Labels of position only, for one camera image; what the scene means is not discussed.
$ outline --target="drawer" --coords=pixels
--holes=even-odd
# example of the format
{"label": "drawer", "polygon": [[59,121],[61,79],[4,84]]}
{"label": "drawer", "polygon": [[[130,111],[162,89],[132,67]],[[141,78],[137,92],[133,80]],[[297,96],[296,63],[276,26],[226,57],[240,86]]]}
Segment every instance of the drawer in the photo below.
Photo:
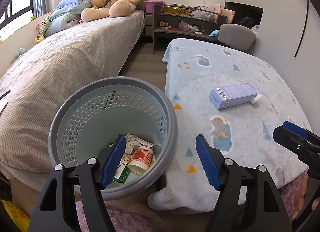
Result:
{"label": "drawer", "polygon": [[152,37],[153,36],[153,26],[145,26],[143,35],[145,37]]}
{"label": "drawer", "polygon": [[144,20],[146,21],[146,26],[153,26],[153,17],[152,15],[144,15]]}

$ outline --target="blue blanket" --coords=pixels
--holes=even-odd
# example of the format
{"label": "blue blanket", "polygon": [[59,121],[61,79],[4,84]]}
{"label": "blue blanket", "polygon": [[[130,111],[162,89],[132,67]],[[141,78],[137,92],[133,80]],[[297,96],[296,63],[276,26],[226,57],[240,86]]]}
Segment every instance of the blue blanket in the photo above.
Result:
{"label": "blue blanket", "polygon": [[[173,40],[162,61],[168,63],[166,95],[175,109],[179,131],[177,149],[166,170],[167,186],[149,197],[150,207],[184,213],[213,211],[219,192],[209,184],[196,153],[195,139],[200,133],[240,166],[265,165],[278,188],[307,169],[294,153],[273,141],[273,130],[284,121],[309,130],[310,125],[290,88],[268,63],[191,39]],[[253,85],[263,97],[254,105],[216,109],[209,98],[214,87],[244,83]],[[244,200],[242,188],[239,203]]]}
{"label": "blue blanket", "polygon": [[51,36],[77,24],[81,12],[89,7],[91,7],[91,0],[62,0],[50,15],[50,25],[45,36]]}

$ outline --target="gray chair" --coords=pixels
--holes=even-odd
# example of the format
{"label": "gray chair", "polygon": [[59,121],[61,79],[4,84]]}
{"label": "gray chair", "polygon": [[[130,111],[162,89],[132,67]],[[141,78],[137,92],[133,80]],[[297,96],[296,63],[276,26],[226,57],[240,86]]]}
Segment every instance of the gray chair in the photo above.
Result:
{"label": "gray chair", "polygon": [[237,24],[223,24],[219,41],[240,51],[246,51],[256,40],[256,34],[249,28]]}

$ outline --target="gold gift box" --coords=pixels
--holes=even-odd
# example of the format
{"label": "gold gift box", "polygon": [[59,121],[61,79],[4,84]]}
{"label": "gold gift box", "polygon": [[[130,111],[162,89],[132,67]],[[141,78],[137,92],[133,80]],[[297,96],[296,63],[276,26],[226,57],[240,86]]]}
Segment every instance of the gold gift box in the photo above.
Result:
{"label": "gold gift box", "polygon": [[170,13],[170,14],[191,16],[191,10],[190,9],[185,9],[185,8],[164,6],[163,7],[163,12],[164,13]]}

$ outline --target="bed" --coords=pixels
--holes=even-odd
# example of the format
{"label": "bed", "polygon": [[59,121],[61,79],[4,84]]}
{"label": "bed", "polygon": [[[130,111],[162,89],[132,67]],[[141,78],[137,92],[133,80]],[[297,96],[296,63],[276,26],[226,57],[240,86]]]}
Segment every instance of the bed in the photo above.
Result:
{"label": "bed", "polygon": [[0,170],[40,191],[52,166],[48,134],[60,106],[81,87],[114,77],[144,29],[144,0],[128,17],[80,23],[21,55],[0,81]]}
{"label": "bed", "polygon": [[[297,99],[272,66],[243,52],[191,39],[173,40],[163,61],[168,63],[165,92],[179,131],[177,149],[166,170],[166,187],[150,195],[150,207],[178,213],[213,211],[219,193],[209,185],[196,153],[195,138],[200,133],[240,166],[265,165],[278,188],[305,172],[307,166],[272,138],[273,130],[284,121],[311,129]],[[244,83],[262,94],[256,104],[218,111],[209,99],[214,87]],[[239,203],[244,201],[243,187]]]}

